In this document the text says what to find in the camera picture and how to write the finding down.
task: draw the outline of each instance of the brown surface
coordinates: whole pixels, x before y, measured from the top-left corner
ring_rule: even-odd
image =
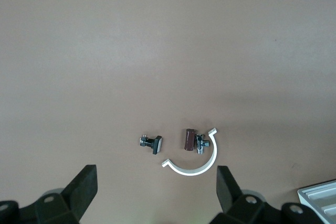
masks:
[[[0,199],[97,164],[83,224],[208,223],[217,165],[297,201],[336,177],[335,17],[335,0],[0,0]],[[213,127],[213,168],[161,167],[203,165],[212,147],[185,151],[185,129]]]
[[[195,145],[195,130],[186,129],[184,149],[186,151],[193,151],[194,145]]]

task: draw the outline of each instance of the white tray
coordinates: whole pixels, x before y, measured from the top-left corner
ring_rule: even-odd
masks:
[[[298,190],[300,202],[312,208],[326,224],[336,224],[336,180]]]

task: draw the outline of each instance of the brown plastic cap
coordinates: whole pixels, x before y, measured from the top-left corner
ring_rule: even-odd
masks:
[[[186,151],[194,150],[195,133],[196,131],[194,129],[187,129],[184,145]]]

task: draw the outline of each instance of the small metal part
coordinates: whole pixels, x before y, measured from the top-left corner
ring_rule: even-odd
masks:
[[[246,201],[247,201],[248,203],[250,203],[250,204],[255,204],[255,203],[258,202],[258,201],[256,200],[256,198],[253,197],[253,196],[247,196],[247,197],[246,197]]]
[[[143,135],[140,138],[140,145],[152,148],[154,155],[160,152],[161,143],[162,143],[162,136],[157,136],[155,139],[150,139],[146,137],[146,135]]]
[[[0,211],[6,210],[8,208],[7,204],[0,206]]]
[[[44,199],[44,203],[52,202],[53,200],[54,200],[54,197],[50,196]]]
[[[297,205],[291,205],[289,207],[289,209],[292,211],[292,212],[295,212],[296,214],[302,214],[303,213],[303,210],[301,207],[297,206]]]
[[[184,149],[186,151],[193,151],[195,145],[195,133],[194,129],[187,129],[186,137],[185,137],[185,145]]]
[[[198,154],[203,154],[204,153],[204,147],[209,147],[210,142],[207,140],[203,140],[204,135],[202,134],[197,134],[195,136],[196,140],[196,146],[197,146],[197,153]]]

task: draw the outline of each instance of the semicircular bracket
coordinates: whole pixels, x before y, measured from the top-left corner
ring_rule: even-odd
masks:
[[[201,166],[200,168],[197,168],[197,169],[191,169],[191,170],[188,170],[188,169],[182,169],[178,166],[176,166],[169,158],[166,159],[163,163],[162,163],[162,167],[165,167],[165,166],[169,166],[172,170],[174,170],[175,172],[181,174],[181,175],[184,175],[184,176],[196,176],[196,175],[199,175],[199,174],[202,174],[204,172],[206,172],[207,170],[209,170],[211,168],[211,166],[215,163],[215,160],[216,160],[216,157],[217,157],[217,144],[216,144],[216,141],[215,141],[215,137],[214,135],[217,133],[217,129],[216,128],[213,128],[212,130],[210,130],[208,132],[208,135],[214,145],[214,149],[213,149],[213,152],[212,152],[212,155],[211,155],[211,158],[208,160],[208,162],[206,162],[205,165]]]

